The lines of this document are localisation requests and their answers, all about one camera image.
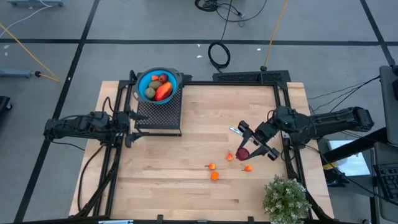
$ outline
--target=gray floor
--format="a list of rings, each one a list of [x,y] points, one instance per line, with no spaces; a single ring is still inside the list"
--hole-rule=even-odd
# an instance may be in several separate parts
[[[24,39],[79,39],[93,0],[64,1],[64,7],[39,12],[15,25],[11,32]],[[398,25],[393,22],[398,20],[395,13],[398,2],[367,2],[385,40],[398,41]],[[262,0],[235,0],[233,4],[249,17],[262,3]],[[228,24],[224,38],[269,40],[282,5],[283,1],[268,0],[265,10],[243,28]],[[0,2],[0,22],[5,26],[32,12],[32,9]],[[199,11],[193,0],[101,0],[88,38],[218,39],[223,26],[224,21],[216,13]],[[275,39],[377,41],[357,0],[290,1]],[[7,119],[2,120],[0,131],[0,179],[3,180],[0,182],[0,223],[12,222],[15,217],[43,143],[43,126],[54,112],[77,44],[26,44],[26,47],[50,67],[61,82],[44,78],[0,79],[0,95],[10,96],[14,105]],[[126,79],[130,69],[140,72],[157,66],[173,67],[192,74],[194,80],[211,80],[216,70],[208,60],[207,48],[204,44],[86,44],[61,116],[91,111],[101,82]],[[229,45],[228,48],[232,57],[225,72],[258,70],[267,53],[266,45]],[[389,47],[389,50],[397,59],[398,47]],[[214,55],[220,62],[226,58],[216,47]],[[304,82],[307,96],[311,97],[376,77],[379,66],[386,64],[380,46],[275,45],[268,67],[269,70],[289,70],[294,82]],[[0,67],[43,70],[17,44],[0,44]],[[310,104],[316,108],[331,99],[333,97],[328,96]],[[327,112],[332,105],[318,112]],[[339,108],[353,105],[370,110],[376,122],[374,129],[385,125],[379,82],[365,86]],[[332,138],[349,139],[341,134]],[[63,141],[85,146],[83,140]],[[50,146],[25,221],[68,215],[82,156],[81,151],[71,147]],[[367,198],[335,189],[330,190],[330,195],[336,218],[347,222],[369,218]]]

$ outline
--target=wooden tabletop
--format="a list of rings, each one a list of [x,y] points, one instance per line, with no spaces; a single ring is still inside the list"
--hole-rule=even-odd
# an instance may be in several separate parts
[[[118,82],[102,83],[97,111],[107,96],[114,104],[117,87]],[[303,83],[288,83],[288,87],[292,108],[309,114]],[[135,99],[131,101],[132,108],[136,108]],[[111,218],[154,220],[163,214],[165,220],[245,221],[253,216],[255,221],[268,221],[262,209],[264,185],[275,175],[287,176],[285,163],[280,158],[271,161],[267,156],[228,162],[226,156],[228,151],[234,154],[242,141],[229,126],[237,127],[245,120],[255,129],[275,106],[273,87],[269,86],[185,86],[182,137],[147,136],[138,139],[132,148],[122,149]],[[268,145],[281,151],[280,134]],[[309,145],[317,147],[316,142]],[[98,148],[97,140],[88,140],[82,167]],[[256,147],[249,142],[246,148],[252,151]],[[320,156],[310,149],[300,153],[308,191],[333,217]],[[82,206],[98,186],[103,156],[104,149],[85,172]],[[216,164],[219,180],[210,180],[211,172],[205,167],[209,163]],[[245,165],[252,165],[253,171],[242,171]],[[102,213],[107,196],[106,190]],[[76,198],[77,186],[71,215],[78,211]]]

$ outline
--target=green fruit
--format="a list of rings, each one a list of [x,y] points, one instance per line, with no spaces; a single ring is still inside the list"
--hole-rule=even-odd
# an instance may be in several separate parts
[[[152,99],[155,96],[155,93],[156,91],[152,87],[149,87],[148,89],[145,90],[145,96],[148,99]]]
[[[159,80],[155,80],[149,83],[149,87],[153,88],[154,90],[157,90],[163,83]]]

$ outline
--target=blue bowl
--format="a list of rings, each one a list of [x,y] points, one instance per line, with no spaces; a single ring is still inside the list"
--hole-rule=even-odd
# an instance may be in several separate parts
[[[153,75],[161,75],[166,74],[168,76],[168,81],[173,86],[173,92],[170,94],[169,97],[162,101],[152,101],[145,96],[145,90],[149,87],[149,83],[152,81]],[[137,83],[133,86],[132,95],[138,101],[145,101],[149,103],[154,103],[157,105],[161,105],[164,103],[169,102],[174,94],[177,92],[177,88],[180,86],[182,81],[182,74],[180,74],[177,70],[173,68],[152,68],[148,71],[144,72],[142,75],[139,76]]]

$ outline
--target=green plant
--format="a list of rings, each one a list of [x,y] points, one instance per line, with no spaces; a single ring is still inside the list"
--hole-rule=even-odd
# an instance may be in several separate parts
[[[301,218],[307,217],[311,204],[305,198],[305,188],[294,180],[285,180],[275,176],[274,180],[264,187],[266,196],[262,207],[274,223],[298,224]]]

